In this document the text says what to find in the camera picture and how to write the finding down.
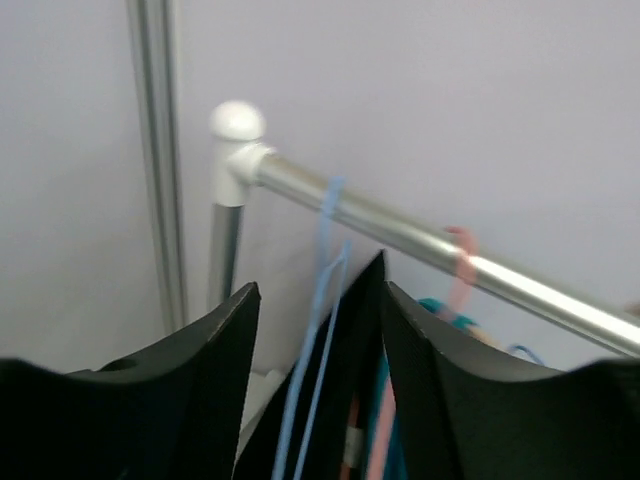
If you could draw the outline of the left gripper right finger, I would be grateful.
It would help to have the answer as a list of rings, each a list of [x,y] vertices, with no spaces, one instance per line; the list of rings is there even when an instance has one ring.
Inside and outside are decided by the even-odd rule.
[[[639,364],[561,372],[440,320],[394,283],[382,331],[412,479],[635,479]]]

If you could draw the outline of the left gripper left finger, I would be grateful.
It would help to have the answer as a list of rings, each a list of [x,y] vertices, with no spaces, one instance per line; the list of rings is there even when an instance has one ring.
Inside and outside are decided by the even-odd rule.
[[[257,332],[248,283],[178,332],[97,371],[1,363],[5,479],[228,479]]]

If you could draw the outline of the teal t shirt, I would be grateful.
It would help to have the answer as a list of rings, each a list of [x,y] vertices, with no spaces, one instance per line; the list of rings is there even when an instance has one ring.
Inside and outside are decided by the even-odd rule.
[[[419,299],[418,303],[438,317],[444,313],[447,323],[476,339],[495,346],[496,343],[472,319],[451,313],[439,300]],[[407,479],[408,472],[404,460],[403,447],[399,433],[399,421],[396,415],[396,400],[391,382],[388,359],[382,358],[379,383],[382,390],[379,395],[378,410],[366,466],[366,479]]]

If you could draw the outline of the light blue wire hanger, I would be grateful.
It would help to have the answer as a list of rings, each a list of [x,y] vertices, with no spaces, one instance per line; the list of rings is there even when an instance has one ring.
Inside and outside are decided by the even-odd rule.
[[[328,181],[324,199],[321,204],[319,224],[316,232],[316,282],[311,301],[309,321],[302,344],[300,356],[296,363],[291,381],[288,387],[285,406],[280,426],[279,438],[276,447],[275,460],[272,467],[271,477],[276,480],[285,478],[287,460],[292,454],[290,451],[291,438],[295,424],[296,414],[299,410],[299,399],[303,387],[304,377],[307,373],[315,341],[321,327],[321,314],[326,295],[331,286],[332,278],[337,278],[337,294],[343,292],[346,272],[351,254],[351,242],[346,240],[342,243],[338,254],[330,256],[331,246],[331,226],[339,200],[341,199],[345,180],[342,177],[332,177]],[[340,306],[340,299],[335,298],[331,307],[329,324],[324,340],[320,365],[310,406],[304,411],[305,425],[302,435],[301,445],[296,453],[296,463],[293,477],[299,479],[302,476],[311,434],[314,426],[316,412],[319,404],[322,385],[327,368],[330,348],[333,340],[337,314]]]
[[[528,347],[524,345],[513,344],[513,345],[510,345],[506,349],[506,351],[511,355],[516,355],[516,354],[525,355],[532,362],[538,365],[545,365],[544,361],[538,355],[536,355],[532,350],[530,350]]]

